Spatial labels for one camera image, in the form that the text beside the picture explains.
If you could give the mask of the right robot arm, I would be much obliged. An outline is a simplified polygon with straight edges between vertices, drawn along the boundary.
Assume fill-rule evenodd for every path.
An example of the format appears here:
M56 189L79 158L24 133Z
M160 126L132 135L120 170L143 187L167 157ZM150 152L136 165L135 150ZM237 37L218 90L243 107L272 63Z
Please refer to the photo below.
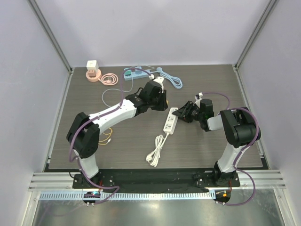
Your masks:
M178 119L191 123L198 121L205 132L223 129L227 145L221 158L215 162L211 174L197 173L198 186L209 185L226 187L235 179L237 163L245 151L261 138L261 131L255 116L247 107L227 109L215 116L213 102L210 99L188 101L173 112Z

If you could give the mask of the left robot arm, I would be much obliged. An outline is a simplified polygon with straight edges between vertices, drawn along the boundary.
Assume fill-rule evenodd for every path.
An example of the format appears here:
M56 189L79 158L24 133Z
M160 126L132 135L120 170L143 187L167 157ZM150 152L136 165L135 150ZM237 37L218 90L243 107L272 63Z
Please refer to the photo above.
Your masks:
M106 110L90 115L81 112L76 115L66 139L70 144L69 154L75 153L84 175L83 182L89 188L99 185L99 168L95 152L99 136L108 128L152 109L164 111L168 108L164 78L157 77L146 83L144 88L126 96L120 103Z

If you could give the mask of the yellow charger with cable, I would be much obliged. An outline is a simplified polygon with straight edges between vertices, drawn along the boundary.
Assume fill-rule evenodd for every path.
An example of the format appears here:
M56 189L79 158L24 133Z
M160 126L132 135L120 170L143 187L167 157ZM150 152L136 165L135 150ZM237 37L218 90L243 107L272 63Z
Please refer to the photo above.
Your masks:
M107 145L108 143L110 143L112 133L112 128L108 128L106 131L104 131L101 135L105 136L105 139L98 141L98 145Z

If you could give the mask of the white power strip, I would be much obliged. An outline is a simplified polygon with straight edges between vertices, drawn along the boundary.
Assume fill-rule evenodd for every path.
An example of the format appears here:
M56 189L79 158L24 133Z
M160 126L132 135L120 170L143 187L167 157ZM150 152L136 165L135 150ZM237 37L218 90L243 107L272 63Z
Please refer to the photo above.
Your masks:
M166 139L174 133L178 121L178 116L175 116L174 113L178 109L179 108L177 107L170 108L163 127L164 134L156 136L155 149L146 156L146 161L151 167L157 167L158 162L160 160L161 151L165 145Z

